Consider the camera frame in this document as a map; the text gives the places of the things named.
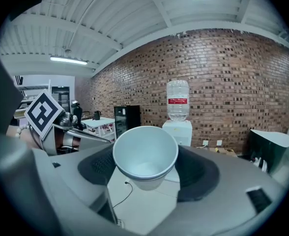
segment cup rim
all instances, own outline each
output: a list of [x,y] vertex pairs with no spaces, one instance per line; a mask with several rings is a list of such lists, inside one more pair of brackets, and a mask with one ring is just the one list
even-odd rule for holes
[[134,179],[139,179],[139,180],[151,180],[151,179],[153,180],[153,179],[156,179],[156,178],[160,178],[161,176],[166,175],[166,173],[174,166],[174,164],[175,164],[175,162],[176,162],[176,160],[177,160],[177,157],[178,157],[178,144],[177,144],[175,138],[174,138],[173,136],[171,136],[168,132],[166,132],[166,131],[163,130],[162,128],[154,127],[154,126],[139,126],[139,127],[135,127],[135,128],[129,129],[129,130],[127,130],[125,133],[123,133],[118,139],[120,139],[122,136],[124,136],[124,135],[127,134],[128,132],[130,132],[130,131],[132,131],[132,130],[134,130],[134,129],[140,129],[140,128],[142,128],[142,129],[144,129],[144,128],[160,129],[160,130],[162,130],[163,132],[165,132],[167,135],[169,135],[169,136],[172,138],[174,144],[176,145],[176,155],[175,155],[174,160],[172,161],[172,163],[171,163],[166,169],[164,169],[164,170],[161,171],[160,173],[157,173],[157,174],[154,174],[154,175],[142,176],[142,175],[133,174],[133,173],[131,173],[131,172],[129,172],[129,171],[124,170],[124,169],[117,163],[117,160],[116,160],[116,157],[115,157],[115,147],[116,147],[116,145],[117,145],[117,141],[118,141],[118,140],[114,143],[114,146],[113,146],[113,159],[114,159],[114,162],[115,162],[115,164],[117,165],[117,167],[118,167],[121,171],[123,171],[124,173],[126,173],[127,175],[129,175],[129,177],[130,177],[131,179],[134,178]]

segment brick wall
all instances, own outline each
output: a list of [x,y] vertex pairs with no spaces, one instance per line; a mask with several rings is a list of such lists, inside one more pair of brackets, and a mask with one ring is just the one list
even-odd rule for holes
[[142,125],[162,127],[168,118],[166,83],[175,79],[190,86],[192,146],[223,140],[225,148],[242,152],[249,129],[289,128],[289,50],[235,30],[152,41],[92,79],[76,78],[75,95],[83,110],[110,118],[114,106],[140,105]]

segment black kettle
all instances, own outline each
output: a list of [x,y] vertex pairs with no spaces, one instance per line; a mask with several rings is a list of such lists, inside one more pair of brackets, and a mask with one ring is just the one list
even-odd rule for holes
[[95,120],[100,120],[101,112],[100,111],[95,111],[94,112],[94,119]]

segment black and white square marker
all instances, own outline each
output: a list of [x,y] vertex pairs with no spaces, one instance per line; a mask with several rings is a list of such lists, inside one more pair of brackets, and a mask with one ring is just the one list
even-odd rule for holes
[[46,90],[43,90],[28,107],[25,117],[43,139],[62,110],[63,108],[53,97]]

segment white cup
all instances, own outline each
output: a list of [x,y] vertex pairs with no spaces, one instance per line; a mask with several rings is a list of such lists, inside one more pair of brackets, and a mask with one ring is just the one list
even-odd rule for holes
[[177,156],[175,138],[153,126],[126,131],[113,148],[118,169],[142,190],[156,189],[173,168]]

